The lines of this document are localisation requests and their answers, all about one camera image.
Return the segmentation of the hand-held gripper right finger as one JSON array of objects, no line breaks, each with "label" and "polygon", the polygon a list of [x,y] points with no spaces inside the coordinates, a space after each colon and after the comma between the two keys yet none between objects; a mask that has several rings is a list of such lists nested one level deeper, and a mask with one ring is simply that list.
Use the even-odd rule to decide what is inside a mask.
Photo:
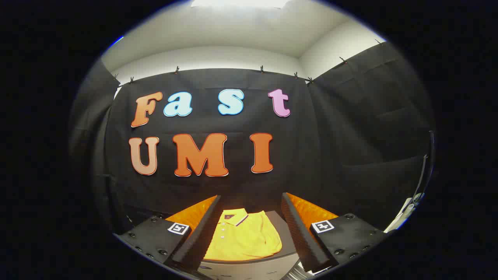
[{"label": "hand-held gripper right finger", "polygon": [[344,266],[391,236],[355,214],[338,216],[287,192],[281,209],[306,271]]}]

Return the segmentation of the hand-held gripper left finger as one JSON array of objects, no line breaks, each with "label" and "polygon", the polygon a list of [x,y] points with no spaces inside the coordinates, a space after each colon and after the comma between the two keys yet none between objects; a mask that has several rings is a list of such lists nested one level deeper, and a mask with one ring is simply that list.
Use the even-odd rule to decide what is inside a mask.
[{"label": "hand-held gripper left finger", "polygon": [[153,215],[115,236],[145,258],[178,273],[194,273],[207,253],[222,214],[215,195],[169,218]]}]

